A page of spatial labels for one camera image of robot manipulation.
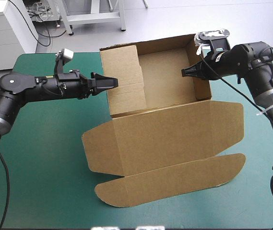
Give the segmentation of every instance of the corrugated cardboard edge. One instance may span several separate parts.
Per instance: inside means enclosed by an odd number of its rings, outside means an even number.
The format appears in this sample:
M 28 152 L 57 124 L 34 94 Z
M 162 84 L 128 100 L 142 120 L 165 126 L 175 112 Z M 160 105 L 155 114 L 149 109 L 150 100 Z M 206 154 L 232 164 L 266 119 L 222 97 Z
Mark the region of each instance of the corrugated cardboard edge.
M 133 207 L 220 186 L 232 180 L 244 164 L 242 153 L 210 157 L 98 184 L 95 192 L 109 205 Z

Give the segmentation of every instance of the black cable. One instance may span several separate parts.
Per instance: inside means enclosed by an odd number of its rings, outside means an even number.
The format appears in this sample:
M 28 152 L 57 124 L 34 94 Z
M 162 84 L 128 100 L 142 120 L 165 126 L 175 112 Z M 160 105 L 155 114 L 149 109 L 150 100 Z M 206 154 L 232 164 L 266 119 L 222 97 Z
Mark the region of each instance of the black cable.
M 60 94 L 58 94 L 58 93 L 52 92 L 52 91 L 48 90 L 47 88 L 45 88 L 45 87 L 44 87 L 44 84 L 46 84 L 46 83 L 47 83 L 47 80 L 44 80 L 44 81 L 41 83 L 41 88 L 42 88 L 47 94 L 51 94 L 51 95 L 55 95 L 55 96 L 60 96 L 60 97 L 62 97 L 62 96 L 64 95 L 64 91 L 63 91 L 61 85 L 59 86 Z
M 41 35 L 41 36 L 43 36 L 43 37 L 50 37 L 50 38 L 53 38 L 53 37 L 60 37 L 60 36 L 62 36 L 62 35 L 64 35 L 65 33 L 66 33 L 66 30 L 63 32 L 63 33 L 61 33 L 60 35 L 56 35 L 56 36 L 46 36 L 46 35 L 44 35 L 44 34 L 41 34 L 40 32 L 37 32 L 39 35 Z
M 3 164 L 3 167 L 5 169 L 5 174 L 6 174 L 6 184 L 7 184 L 7 194 L 6 194 L 6 203 L 5 203 L 5 208 L 4 208 L 4 212 L 3 212 L 3 216 L 2 216 L 2 220 L 1 220 L 1 223 L 0 223 L 0 230 L 2 229 L 3 227 L 3 224 L 4 224 L 4 221 L 5 221 L 5 218 L 6 218 L 6 214 L 7 214 L 7 209 L 8 209 L 8 204 L 9 204 L 9 201 L 10 201 L 10 194 L 11 194 L 11 183 L 10 183 L 10 176 L 9 176 L 9 172 L 8 172 L 8 167 L 6 165 L 6 162 L 0 152 L 0 160 Z
M 218 73 L 216 73 L 214 71 L 214 69 L 212 69 L 212 67 L 204 60 L 204 58 L 200 55 L 200 58 L 202 59 L 202 61 L 204 62 L 204 64 L 211 70 L 212 73 L 214 73 L 220 80 L 222 80 L 224 83 L 226 83 L 230 88 L 232 88 L 234 91 L 236 91 L 237 93 L 239 93 L 241 96 L 243 96 L 249 103 L 251 103 L 256 109 L 258 109 L 260 112 L 263 112 L 263 110 L 258 107 L 251 99 L 248 98 L 248 96 L 246 96 L 244 93 L 242 93 L 240 90 L 238 90 L 236 87 L 234 87 L 233 85 L 231 85 L 229 82 L 227 82 L 225 79 L 223 79 L 222 77 L 219 76 Z
M 33 11 L 28 11 L 28 13 L 32 13 L 32 15 L 30 15 L 30 17 L 32 18 L 32 17 L 35 17 L 35 16 L 39 16 L 39 14 L 37 14 L 37 13 L 35 13 L 35 12 L 33 12 Z M 48 38 L 54 38 L 54 37 L 61 37 L 61 36 L 63 36 L 65 33 L 66 33 L 66 30 L 63 32 L 63 33 L 61 33 L 60 35 L 55 35 L 55 36 L 47 36 L 47 35 L 44 35 L 44 34 L 41 34 L 40 32 L 38 32 L 37 31 L 37 33 L 39 34 L 39 35 L 41 35 L 41 36 L 43 36 L 43 37 L 48 37 Z
M 8 1 L 9 1 L 11 4 L 13 4 L 14 7 L 19 11 L 19 13 L 21 14 L 23 20 L 25 21 L 25 23 L 26 23 L 27 27 L 29 28 L 29 30 L 30 30 L 32 36 L 34 37 L 34 39 L 35 39 L 40 45 L 42 45 L 42 46 L 44 46 L 44 47 L 48 47 L 48 46 L 51 44 L 51 38 L 49 37 L 49 43 L 48 43 L 48 45 L 45 45 L 45 44 L 42 44 L 41 42 L 39 42 L 39 40 L 38 40 L 38 39 L 35 37 L 35 35 L 33 34 L 33 32 L 32 32 L 32 30 L 31 30 L 29 24 L 27 23 L 26 19 L 24 18 L 23 14 L 21 13 L 20 9 L 15 5 L 15 3 L 12 2 L 12 0 L 8 0 Z

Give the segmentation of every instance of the metal frame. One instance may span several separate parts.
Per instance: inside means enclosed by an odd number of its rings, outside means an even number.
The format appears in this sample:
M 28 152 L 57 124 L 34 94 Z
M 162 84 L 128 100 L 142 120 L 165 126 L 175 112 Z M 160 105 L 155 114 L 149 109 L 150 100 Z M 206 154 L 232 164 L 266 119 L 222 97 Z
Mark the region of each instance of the metal frame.
M 147 3 L 147 0 L 142 0 L 143 3 L 145 4 L 145 7 L 148 8 L 148 3 Z M 116 3 L 114 5 L 114 7 L 112 6 L 112 3 L 111 3 L 111 0 L 108 0 L 108 4 L 109 4 L 109 8 L 110 8 L 110 11 L 113 12 L 113 10 L 117 7 L 118 5 L 118 0 L 116 0 Z
M 121 30 L 126 30 L 125 23 L 125 12 L 123 6 L 123 0 L 118 0 L 119 2 L 119 12 L 109 12 L 109 13 L 100 13 L 100 0 L 92 0 L 91 4 L 91 13 L 90 14 L 78 14 L 78 15 L 67 15 L 68 11 L 66 6 L 63 3 L 64 0 L 56 0 L 60 15 L 64 22 L 66 31 L 69 35 L 73 35 L 72 25 L 77 24 L 91 24 L 91 23 L 107 23 L 113 22 L 120 19 L 121 22 Z M 110 4 L 110 9 L 113 9 L 110 0 L 108 0 Z

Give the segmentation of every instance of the white cabinet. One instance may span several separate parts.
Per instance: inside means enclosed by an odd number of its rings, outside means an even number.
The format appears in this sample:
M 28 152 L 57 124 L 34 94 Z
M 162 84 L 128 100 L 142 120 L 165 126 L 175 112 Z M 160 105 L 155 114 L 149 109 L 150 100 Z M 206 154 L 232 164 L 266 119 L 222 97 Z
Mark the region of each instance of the white cabinet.
M 25 17 L 33 34 L 38 34 L 21 0 L 13 0 Z M 7 0 L 0 0 L 0 69 L 12 69 L 24 53 L 35 53 L 37 41 L 18 10 Z

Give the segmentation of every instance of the box flap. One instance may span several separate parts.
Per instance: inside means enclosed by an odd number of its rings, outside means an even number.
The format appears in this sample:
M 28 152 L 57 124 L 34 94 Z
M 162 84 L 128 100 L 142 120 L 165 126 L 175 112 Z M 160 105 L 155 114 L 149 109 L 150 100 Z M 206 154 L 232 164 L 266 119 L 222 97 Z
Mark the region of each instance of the box flap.
M 86 155 L 89 169 L 94 172 L 123 175 L 113 122 L 106 122 L 94 130 L 82 135 L 86 150 L 93 153 Z
M 145 109 L 144 82 L 136 46 L 105 50 L 100 55 L 104 74 L 119 80 L 117 88 L 107 91 L 110 114 Z
M 241 104 L 207 100 L 115 118 L 83 143 L 92 171 L 128 176 L 215 156 L 243 130 Z
M 244 163 L 241 153 L 210 157 L 98 184 L 95 192 L 109 205 L 132 207 L 220 186 L 233 179 Z

